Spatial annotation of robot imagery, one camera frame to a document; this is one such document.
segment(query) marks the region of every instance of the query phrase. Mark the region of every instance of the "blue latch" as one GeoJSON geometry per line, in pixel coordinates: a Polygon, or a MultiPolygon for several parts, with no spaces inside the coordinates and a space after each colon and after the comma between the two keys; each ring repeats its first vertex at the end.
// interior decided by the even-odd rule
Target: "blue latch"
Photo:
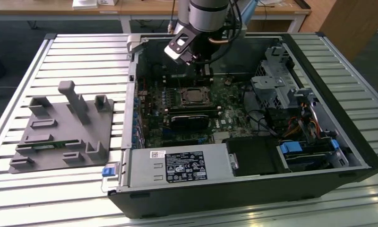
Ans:
{"type": "Polygon", "coordinates": [[[337,150],[341,146],[337,140],[331,140],[331,143],[333,145],[333,148],[337,150]]]}
{"type": "Polygon", "coordinates": [[[103,169],[103,177],[115,176],[116,175],[116,167],[106,167],[103,169]]]}
{"type": "Polygon", "coordinates": [[[288,152],[301,152],[303,148],[299,142],[285,142],[281,146],[280,149],[283,150],[283,153],[288,152]]]}

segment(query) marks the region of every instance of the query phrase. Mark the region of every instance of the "power supply label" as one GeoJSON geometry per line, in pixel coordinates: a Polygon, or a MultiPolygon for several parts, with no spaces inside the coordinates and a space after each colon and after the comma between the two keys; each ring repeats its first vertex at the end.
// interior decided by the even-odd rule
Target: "power supply label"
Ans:
{"type": "Polygon", "coordinates": [[[203,151],[166,154],[168,183],[208,179],[203,151]]]}

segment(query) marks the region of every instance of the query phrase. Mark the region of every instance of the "floor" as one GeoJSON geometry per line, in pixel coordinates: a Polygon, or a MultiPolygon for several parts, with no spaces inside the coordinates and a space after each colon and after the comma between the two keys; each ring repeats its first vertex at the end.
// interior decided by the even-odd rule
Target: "floor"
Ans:
{"type": "MultiPolygon", "coordinates": [[[[168,21],[152,21],[144,24],[134,21],[132,32],[164,32],[167,26],[168,21]]],[[[47,33],[123,32],[118,21],[40,21],[38,27],[36,30],[30,29],[26,21],[0,21],[0,59],[7,68],[7,75],[0,79],[0,87],[6,87],[0,88],[0,117],[47,33]]],[[[378,33],[353,65],[378,91],[378,33]]]]}

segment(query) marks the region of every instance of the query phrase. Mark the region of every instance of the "slotted metal surface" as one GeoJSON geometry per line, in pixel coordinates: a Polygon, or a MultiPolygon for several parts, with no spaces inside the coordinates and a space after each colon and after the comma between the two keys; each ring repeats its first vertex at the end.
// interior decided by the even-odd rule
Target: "slotted metal surface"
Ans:
{"type": "MultiPolygon", "coordinates": [[[[328,41],[313,34],[293,35],[293,38],[378,153],[378,95],[328,41]]],[[[14,111],[10,109],[3,118],[0,226],[378,225],[378,175],[313,200],[132,220],[124,217],[102,191],[102,167],[10,174],[10,160],[31,115],[27,105],[34,96],[42,95],[47,95],[51,102],[67,101],[58,92],[62,80],[75,81],[76,92],[86,100],[92,100],[96,94],[107,94],[116,101],[110,162],[120,160],[130,67],[126,41],[123,34],[59,35],[56,40],[46,41],[26,75],[26,89],[16,94],[14,111]]]]}

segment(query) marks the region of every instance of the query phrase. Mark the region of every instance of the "gray plastic holder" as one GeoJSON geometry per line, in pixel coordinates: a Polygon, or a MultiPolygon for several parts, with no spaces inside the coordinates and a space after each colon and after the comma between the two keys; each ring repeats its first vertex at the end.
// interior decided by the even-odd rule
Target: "gray plastic holder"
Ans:
{"type": "Polygon", "coordinates": [[[32,115],[10,173],[103,166],[108,162],[114,100],[98,95],[86,101],[75,93],[74,81],[63,81],[59,91],[68,103],[51,103],[34,97],[32,115]]]}

